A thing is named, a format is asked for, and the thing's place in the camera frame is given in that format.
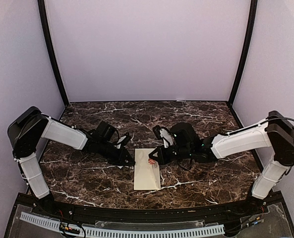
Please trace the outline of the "cream paper envelope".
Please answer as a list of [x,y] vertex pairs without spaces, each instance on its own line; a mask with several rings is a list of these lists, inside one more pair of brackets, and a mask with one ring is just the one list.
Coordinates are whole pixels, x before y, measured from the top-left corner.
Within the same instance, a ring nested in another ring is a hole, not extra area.
[[135,149],[134,190],[160,190],[160,167],[149,163],[154,148]]

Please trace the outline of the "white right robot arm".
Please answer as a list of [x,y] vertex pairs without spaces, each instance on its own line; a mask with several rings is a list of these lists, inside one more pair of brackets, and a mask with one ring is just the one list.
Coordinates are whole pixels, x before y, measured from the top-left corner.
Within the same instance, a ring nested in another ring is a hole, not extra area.
[[288,174],[294,166],[294,119],[270,111],[268,116],[250,126],[200,138],[190,123],[179,122],[167,129],[155,126],[156,138],[163,141],[149,153],[149,162],[166,165],[184,159],[211,163],[229,155],[269,147],[273,155],[261,175],[253,183],[250,197],[242,202],[241,211],[252,215],[260,207],[260,200]]

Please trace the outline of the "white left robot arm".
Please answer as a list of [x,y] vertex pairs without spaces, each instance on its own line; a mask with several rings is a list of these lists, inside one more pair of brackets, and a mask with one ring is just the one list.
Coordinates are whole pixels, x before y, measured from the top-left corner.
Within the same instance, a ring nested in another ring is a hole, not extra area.
[[119,135],[118,130],[105,121],[101,121],[95,129],[85,131],[31,106],[10,124],[7,135],[13,159],[32,194],[40,199],[39,209],[47,216],[54,216],[58,212],[58,205],[49,198],[51,192],[40,167],[40,158],[45,150],[41,143],[54,141],[75,150],[99,154],[114,166],[135,165],[134,158],[126,148],[131,140],[130,134]]

